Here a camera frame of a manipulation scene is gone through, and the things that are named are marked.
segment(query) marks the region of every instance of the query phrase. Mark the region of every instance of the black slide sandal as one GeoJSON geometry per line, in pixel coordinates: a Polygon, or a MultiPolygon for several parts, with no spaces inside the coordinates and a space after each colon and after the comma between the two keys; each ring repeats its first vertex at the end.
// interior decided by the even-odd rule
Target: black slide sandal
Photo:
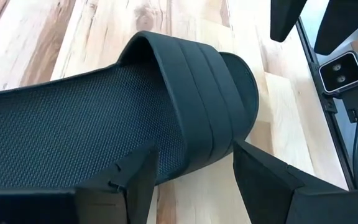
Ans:
{"type": "Polygon", "coordinates": [[[160,184],[230,153],[257,94],[239,57],[139,32],[110,67],[0,92],[0,188],[71,187],[148,141],[160,184]]]}

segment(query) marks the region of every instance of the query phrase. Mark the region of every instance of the camera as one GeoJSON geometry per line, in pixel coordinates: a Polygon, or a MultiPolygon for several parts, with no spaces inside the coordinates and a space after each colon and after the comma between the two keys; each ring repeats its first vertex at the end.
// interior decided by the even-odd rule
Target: camera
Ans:
{"type": "Polygon", "coordinates": [[[347,90],[358,88],[358,53],[348,51],[319,68],[324,93],[341,98],[347,90]]]}

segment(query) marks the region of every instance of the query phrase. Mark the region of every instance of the wooden tabletop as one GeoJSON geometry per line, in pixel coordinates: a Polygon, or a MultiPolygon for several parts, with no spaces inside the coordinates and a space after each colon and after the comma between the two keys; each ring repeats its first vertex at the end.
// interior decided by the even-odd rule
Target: wooden tabletop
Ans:
{"type": "MultiPolygon", "coordinates": [[[[0,90],[114,63],[138,30],[242,57],[260,91],[252,144],[346,189],[294,28],[270,40],[270,0],[0,0],[0,90]]],[[[250,223],[232,156],[155,188],[148,223],[250,223]]]]}

